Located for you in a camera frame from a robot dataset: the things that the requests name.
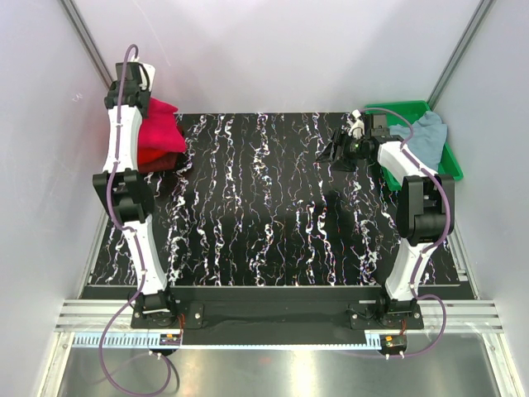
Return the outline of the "magenta t shirt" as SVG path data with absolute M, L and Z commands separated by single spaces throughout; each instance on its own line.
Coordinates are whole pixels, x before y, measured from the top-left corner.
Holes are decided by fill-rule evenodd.
M 151 98 L 147 117 L 142 121 L 138 137 L 138 156 L 160 153 L 183 153 L 187 150 L 175 115 L 174 105 Z

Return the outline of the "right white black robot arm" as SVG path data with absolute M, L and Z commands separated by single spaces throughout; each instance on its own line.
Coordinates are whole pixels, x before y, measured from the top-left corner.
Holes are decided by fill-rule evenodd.
M 454 229 L 454 178 L 428 167 L 406 139 L 390 134 L 385 121 L 390 113 L 385 108 L 355 110 L 349 129 L 334 132 L 316 158 L 344 172 L 354 171 L 359 160 L 372 160 L 401 186 L 395 218 L 398 254 L 379 297 L 352 314 L 351 326 L 359 329 L 421 327 L 420 279 L 431 254 Z

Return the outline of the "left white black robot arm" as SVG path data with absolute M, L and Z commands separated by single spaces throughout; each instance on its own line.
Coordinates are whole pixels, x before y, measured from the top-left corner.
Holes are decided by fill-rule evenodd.
M 108 153 L 93 187 L 114 227 L 126 240 L 136 273 L 129 298 L 133 328 L 167 328 L 179 308 L 168 286 L 155 245 L 152 220 L 155 199 L 137 160 L 141 124 L 147 117 L 155 68 L 137 60 L 116 65 L 117 80 L 104 98 L 110 122 Z

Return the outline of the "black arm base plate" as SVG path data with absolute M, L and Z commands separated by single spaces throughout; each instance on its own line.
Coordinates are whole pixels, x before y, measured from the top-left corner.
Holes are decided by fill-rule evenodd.
M 389 298 L 381 287 L 171 287 L 130 295 L 132 318 L 168 328 L 217 323 L 324 323 L 352 329 L 422 329 L 416 299 Z

